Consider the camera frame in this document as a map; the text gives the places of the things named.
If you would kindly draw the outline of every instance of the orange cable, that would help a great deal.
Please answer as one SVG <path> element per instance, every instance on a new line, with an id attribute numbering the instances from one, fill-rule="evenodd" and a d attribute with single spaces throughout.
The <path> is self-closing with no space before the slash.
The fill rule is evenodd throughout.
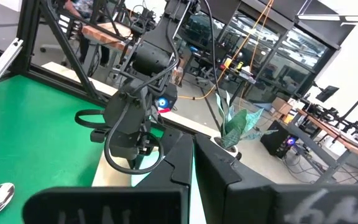
<path id="1" fill-rule="evenodd" d="M 265 27 L 265 23 L 266 23 L 266 20 L 267 20 L 268 15 L 269 15 L 270 9 L 272 8 L 273 2 L 274 2 L 274 0 L 271 0 L 271 3 L 270 3 L 270 4 L 267 4 L 267 5 L 268 5 L 268 10 L 267 10 L 267 12 L 266 12 L 266 16 L 265 16 L 264 22 L 263 22 L 263 24 L 262 24 L 262 27 L 260 28 L 260 32 L 261 32 L 262 29 Z M 258 44 L 259 44 L 259 38 L 260 38 L 260 34 L 258 35 L 258 38 L 256 39 L 256 44 L 255 44 L 254 53 L 252 54 L 251 62 L 250 62 L 250 65 L 249 65 L 249 71 L 250 71 L 250 72 L 252 72 L 252 63 L 254 62 L 254 57 L 255 57 L 255 53 L 256 53 L 256 48 L 258 47 Z M 244 94 L 244 91 L 245 91 L 245 90 L 246 90 L 246 86 L 244 85 L 244 86 L 242 87 L 242 91 L 241 91 L 241 95 L 240 95 L 239 110 L 241 109 L 241 99 L 242 99 L 242 95 Z"/>
<path id="2" fill-rule="evenodd" d="M 267 8 L 269 7 L 270 3 L 274 1 L 274 0 L 269 0 L 268 4 L 266 5 L 265 9 L 262 11 L 262 13 L 260 14 L 259 18 L 256 20 L 255 25 L 253 26 L 252 29 L 255 29 L 255 27 L 257 26 L 257 24 L 259 23 L 260 19 L 262 18 L 262 16 L 265 14 L 265 11 L 267 10 Z M 247 42 L 249 38 L 249 35 L 244 39 L 244 41 L 242 42 L 241 46 L 239 47 L 239 49 L 236 51 L 236 53 L 234 54 L 232 60 L 234 60 L 237 57 L 237 54 L 240 52 L 240 49 L 242 49 L 242 47 L 244 46 L 244 44 Z M 220 79 L 223 77 L 224 72 L 226 71 L 227 67 L 225 67 L 222 71 L 222 73 L 220 74 L 217 82 L 219 83 Z M 190 97 L 190 96 L 178 96 L 178 98 L 184 98 L 184 99 L 191 99 L 191 100 L 202 100 L 204 98 L 206 98 L 209 94 L 211 94 L 211 92 L 214 90 L 214 88 L 216 87 L 216 84 L 214 86 L 212 86 L 212 88 L 209 90 L 209 92 L 207 92 L 207 94 L 205 94 L 204 96 L 201 97 Z"/>

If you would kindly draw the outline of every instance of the ceiling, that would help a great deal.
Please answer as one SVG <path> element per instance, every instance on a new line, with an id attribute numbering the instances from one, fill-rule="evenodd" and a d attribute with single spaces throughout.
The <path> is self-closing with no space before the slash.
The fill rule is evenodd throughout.
<path id="1" fill-rule="evenodd" d="M 358 0 L 319 0 L 338 14 L 358 16 Z"/>

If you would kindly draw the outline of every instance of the concrete floor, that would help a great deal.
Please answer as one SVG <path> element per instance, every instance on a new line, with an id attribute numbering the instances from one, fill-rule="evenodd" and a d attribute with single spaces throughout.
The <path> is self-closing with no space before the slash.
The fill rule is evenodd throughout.
<path id="1" fill-rule="evenodd" d="M 18 20 L 19 13 L 0 5 L 0 24 L 11 24 L 18 22 Z M 17 27 L 0 28 L 1 50 L 6 49 L 16 36 L 16 29 Z M 37 65 L 43 65 L 51 61 L 60 63 L 63 58 L 63 52 L 60 50 L 48 50 L 45 53 L 41 53 L 39 48 L 42 44 L 57 44 L 56 38 L 46 25 L 39 26 L 32 63 Z M 101 81 L 106 79 L 101 76 L 100 72 L 96 72 L 94 78 Z M 194 83 L 194 76 L 187 74 L 183 86 L 178 88 L 178 94 L 185 96 L 202 96 L 203 92 L 201 91 L 201 88 Z M 239 102 L 238 98 L 234 102 L 236 109 L 239 107 Z M 177 107 L 175 113 L 216 130 L 218 130 L 218 127 L 215 119 L 218 123 L 222 121 L 218 113 L 216 97 L 214 94 L 209 95 L 206 99 L 195 101 L 179 98 L 175 106 Z M 258 107 L 244 100 L 241 101 L 241 108 L 246 108 L 253 112 L 258 110 Z M 271 117 L 264 111 L 263 117 L 258 121 L 257 126 L 264 131 L 270 124 Z M 266 148 L 264 148 L 259 140 L 242 141 L 238 144 L 238 148 L 242 153 L 241 162 L 243 164 L 278 184 L 309 184 L 313 183 L 313 181 L 318 178 L 315 170 L 309 170 L 311 166 L 302 157 L 299 158 L 296 156 L 293 151 L 290 151 L 287 154 L 287 164 L 289 165 L 287 167 L 281 159 L 269 155 Z M 348 166 L 346 166 L 346 169 L 349 172 L 352 172 L 357 178 L 357 169 Z M 334 177 L 338 182 L 350 178 L 347 181 L 341 182 L 342 184 L 351 184 L 356 181 L 343 170 L 340 170 Z"/>

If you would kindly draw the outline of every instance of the potted plant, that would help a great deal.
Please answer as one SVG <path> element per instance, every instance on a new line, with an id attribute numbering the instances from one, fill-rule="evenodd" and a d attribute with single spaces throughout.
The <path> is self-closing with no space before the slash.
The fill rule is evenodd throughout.
<path id="1" fill-rule="evenodd" d="M 258 122 L 263 109 L 258 110 L 255 113 L 248 113 L 246 109 L 240 110 L 237 113 L 234 111 L 234 107 L 229 106 L 230 96 L 226 92 L 226 100 L 222 101 L 220 96 L 216 94 L 216 103 L 219 107 L 219 114 L 223 119 L 220 136 L 213 136 L 211 141 L 225 150 L 227 153 L 241 158 L 237 144 L 241 140 L 253 140 L 262 137 L 264 134 L 271 134 L 277 130 L 270 130 L 265 132 L 250 130 Z"/>

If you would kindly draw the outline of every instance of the person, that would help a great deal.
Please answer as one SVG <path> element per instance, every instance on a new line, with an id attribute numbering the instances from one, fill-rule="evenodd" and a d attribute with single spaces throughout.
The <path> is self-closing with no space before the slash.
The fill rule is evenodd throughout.
<path id="1" fill-rule="evenodd" d="M 65 9 L 71 12 L 74 16 L 82 17 L 84 19 L 90 19 L 93 13 L 93 0 L 66 0 Z M 96 22 L 106 22 L 104 16 L 99 16 Z M 84 63 L 86 53 L 90 47 L 90 41 L 84 37 L 80 32 L 78 34 L 80 38 L 80 62 Z M 105 67 L 109 62 L 110 51 L 107 47 L 101 46 L 102 56 L 100 58 L 100 66 Z"/>

